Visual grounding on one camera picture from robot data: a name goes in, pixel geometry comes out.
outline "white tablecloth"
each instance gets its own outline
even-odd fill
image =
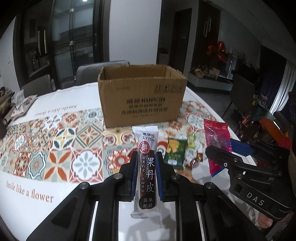
[[[220,122],[222,118],[213,111],[197,94],[186,87],[185,101],[196,101],[203,104],[209,112]],[[97,83],[57,90],[39,97],[24,117],[12,124],[43,118],[56,113],[63,114],[72,111],[98,108],[101,106]],[[229,129],[231,138],[238,139]],[[251,157],[243,157],[244,162],[255,165]],[[258,211],[229,193],[229,175],[227,170],[211,178],[208,162],[202,162],[192,171],[193,178],[199,183],[214,182],[228,197],[255,222]],[[53,183],[35,181],[17,177],[0,171],[0,215],[11,232],[20,241],[26,240],[29,234],[42,220],[77,186],[73,183]],[[52,202],[35,200],[9,189],[8,183],[21,185],[25,190],[52,196]],[[150,219],[133,219],[133,202],[119,204],[119,240],[174,240],[175,239],[175,204],[158,202],[160,216]]]

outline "floor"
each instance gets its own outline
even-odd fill
[[[187,86],[193,90],[199,97],[201,97],[219,116],[222,116],[227,106],[230,103],[230,97],[228,91],[208,89],[195,87],[191,83],[187,83]],[[235,105],[232,104],[223,120],[228,123],[229,127],[235,131],[237,128],[237,122],[235,122],[231,115],[235,110]]]

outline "curtain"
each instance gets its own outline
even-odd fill
[[[287,60],[281,85],[269,110],[271,114],[275,111],[281,111],[284,108],[289,98],[289,92],[292,91],[294,87],[295,79],[296,66]]]
[[[273,50],[261,46],[260,72],[257,93],[267,96],[267,107],[270,109],[283,79],[287,60]]]

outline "open cardboard box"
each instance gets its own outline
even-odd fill
[[[106,127],[176,120],[186,83],[166,65],[104,67],[98,86]]]

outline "patterned tablecloth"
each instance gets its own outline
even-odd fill
[[[194,133],[195,153],[186,159],[204,153],[204,118],[216,120],[202,104],[184,101],[176,121],[149,124],[159,128],[157,150],[164,155],[168,137]],[[136,148],[131,126],[108,129],[102,110],[89,109],[11,126],[0,141],[0,170],[40,181],[96,183],[118,172]]]

